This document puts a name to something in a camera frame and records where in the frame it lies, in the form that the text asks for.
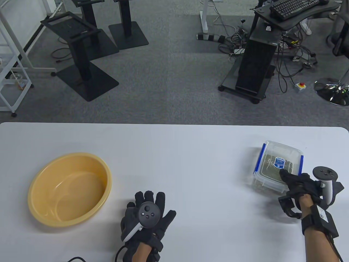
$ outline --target chair base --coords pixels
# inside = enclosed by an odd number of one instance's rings
[[[336,105],[349,105],[349,85],[338,79],[321,78],[314,83],[314,90],[319,97]]]
[[[131,22],[131,26],[132,35],[129,37],[125,36],[122,24],[112,24],[109,26],[111,35],[120,50],[149,44],[137,22]]]
[[[90,102],[113,89],[119,82],[90,63],[91,79],[83,81],[80,72],[75,65],[57,72],[57,76],[77,92],[82,98]]]

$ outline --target chrome chair base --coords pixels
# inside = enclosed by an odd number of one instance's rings
[[[349,105],[349,85],[334,78],[321,78],[314,83],[315,92],[336,105]]]

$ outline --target wall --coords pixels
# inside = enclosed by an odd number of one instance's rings
[[[51,10],[54,9],[54,0],[47,0],[47,2],[47,7]],[[4,5],[2,12],[22,47],[28,43],[35,31],[39,28],[40,21],[47,16],[42,0],[10,0]],[[0,43],[3,42],[4,39],[0,36]],[[0,53],[9,53],[9,49],[1,48]]]

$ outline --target plastic food container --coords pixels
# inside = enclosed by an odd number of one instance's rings
[[[300,150],[266,141],[262,146],[254,169],[254,184],[284,193],[288,187],[280,178],[280,169],[284,168],[291,174],[299,175],[302,173],[302,167],[303,153]]]

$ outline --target vr controller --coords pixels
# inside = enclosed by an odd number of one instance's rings
[[[160,220],[161,212],[153,202],[144,202],[139,209],[128,208],[127,212],[136,212],[131,223],[127,224],[121,233],[122,242],[127,242],[142,228],[153,228]]]
[[[336,195],[344,189],[342,183],[337,182],[338,174],[331,168],[328,167],[315,167],[313,169],[313,175],[318,181],[314,181],[318,191],[322,196],[318,205],[326,210],[335,201]],[[279,197],[279,203],[282,210],[289,216],[293,218],[300,219],[302,217],[301,213],[295,213],[291,209],[295,207],[292,198],[290,196]]]

